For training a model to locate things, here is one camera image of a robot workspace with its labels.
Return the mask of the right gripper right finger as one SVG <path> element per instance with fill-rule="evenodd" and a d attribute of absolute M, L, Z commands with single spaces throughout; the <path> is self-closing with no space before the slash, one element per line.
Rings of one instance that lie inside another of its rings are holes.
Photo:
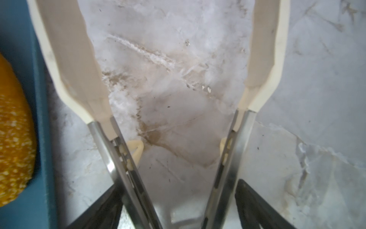
<path fill-rule="evenodd" d="M 243 229 L 295 229 L 243 179 L 239 179 L 235 202 Z"/>

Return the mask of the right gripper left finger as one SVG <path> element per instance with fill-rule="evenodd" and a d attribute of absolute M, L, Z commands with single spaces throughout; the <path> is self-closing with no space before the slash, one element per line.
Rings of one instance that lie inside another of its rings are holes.
<path fill-rule="evenodd" d="M 114 184 L 67 228 L 117 229 L 122 208 L 121 194 Z"/>

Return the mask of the large seeded oval bread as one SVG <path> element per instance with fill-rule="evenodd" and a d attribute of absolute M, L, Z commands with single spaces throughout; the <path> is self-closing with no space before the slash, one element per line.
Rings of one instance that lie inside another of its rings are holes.
<path fill-rule="evenodd" d="M 37 140 L 29 104 L 11 64 L 1 57 L 1 206 L 14 201 L 34 171 Z"/>

